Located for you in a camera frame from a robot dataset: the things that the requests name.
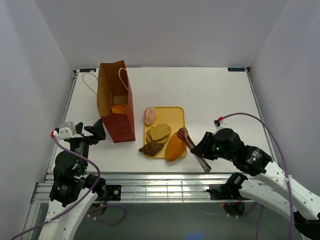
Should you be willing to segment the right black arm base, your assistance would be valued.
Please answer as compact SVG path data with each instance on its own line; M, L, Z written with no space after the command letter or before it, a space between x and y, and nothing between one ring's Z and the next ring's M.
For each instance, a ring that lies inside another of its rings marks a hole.
M206 190L210 194L211 200L237 200L242 199L240 195L240 189L244 181L248 180L248 177L244 174L235 172L228 180L221 184L219 187L214 187L213 184Z

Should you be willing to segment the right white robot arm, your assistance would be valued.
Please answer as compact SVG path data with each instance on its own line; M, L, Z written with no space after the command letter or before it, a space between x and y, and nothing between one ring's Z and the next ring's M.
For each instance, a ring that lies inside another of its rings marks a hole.
M267 194L265 190L250 186L248 180L245 180L245 187L239 181L232 181L225 189L230 198L237 199L246 193L249 199L293 217L295 228L307 238L320 238L319 196L285 175L285 171L263 150L244 144L232 129L221 128L215 133L206 132L200 143L191 149L191 153L207 160L221 158L231 161L241 172L275 191Z

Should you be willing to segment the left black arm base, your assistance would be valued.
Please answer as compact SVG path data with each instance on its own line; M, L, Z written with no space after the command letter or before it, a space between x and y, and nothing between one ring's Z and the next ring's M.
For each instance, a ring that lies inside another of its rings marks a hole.
M93 191L98 195L97 201L120 201L122 186L119 184L107 184L106 180L100 177Z

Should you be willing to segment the metal serving tongs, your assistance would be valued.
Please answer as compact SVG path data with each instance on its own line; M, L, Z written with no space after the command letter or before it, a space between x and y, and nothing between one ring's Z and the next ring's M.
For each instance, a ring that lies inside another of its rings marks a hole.
M182 127L182 128L180 128L180 129L177 131L177 137L185 143L185 145L187 146L187 148L190 150L190 152L193 154L193 156L195 157L195 159L196 159L196 160L198 161L198 163L200 164L200 166L201 166L201 168L203 169L204 173L205 173L205 174L210 173L210 171L212 170L212 168L211 168L211 166L208 164L208 162L207 162L204 158L202 158L202 157L200 157L200 156L198 156L198 155L196 155L196 154L194 154L194 153L192 152L192 149L195 148L196 145L195 145L194 142L192 141L192 139L191 139L191 137L190 137L190 135L189 135L189 133L188 133L188 131L187 131L187 129L186 129L185 127Z

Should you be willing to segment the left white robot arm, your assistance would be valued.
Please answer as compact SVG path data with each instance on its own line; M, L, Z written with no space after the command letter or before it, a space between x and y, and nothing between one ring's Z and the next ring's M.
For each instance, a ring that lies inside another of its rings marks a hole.
M59 145L62 152L55 157L48 210L38 238L72 240L92 203L106 195L101 172L87 173L88 165L97 167L88 159L89 147L105 140L106 133L102 119L92 126L70 121L60 124L51 137L56 144L69 143L69 148Z

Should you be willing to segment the orange oval bread loaf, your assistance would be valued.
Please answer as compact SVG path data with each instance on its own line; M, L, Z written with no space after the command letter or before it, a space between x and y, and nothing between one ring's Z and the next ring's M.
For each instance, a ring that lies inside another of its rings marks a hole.
M177 133L175 132L167 144L165 150L165 159L168 162L176 161L184 154L186 150L186 144L181 139L179 139Z

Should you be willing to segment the flower shaped golden bread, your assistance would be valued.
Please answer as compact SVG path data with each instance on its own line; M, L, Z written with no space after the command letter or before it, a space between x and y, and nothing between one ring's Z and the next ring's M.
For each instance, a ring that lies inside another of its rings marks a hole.
M126 103L115 104L111 107L113 114L126 115L128 113L128 105Z

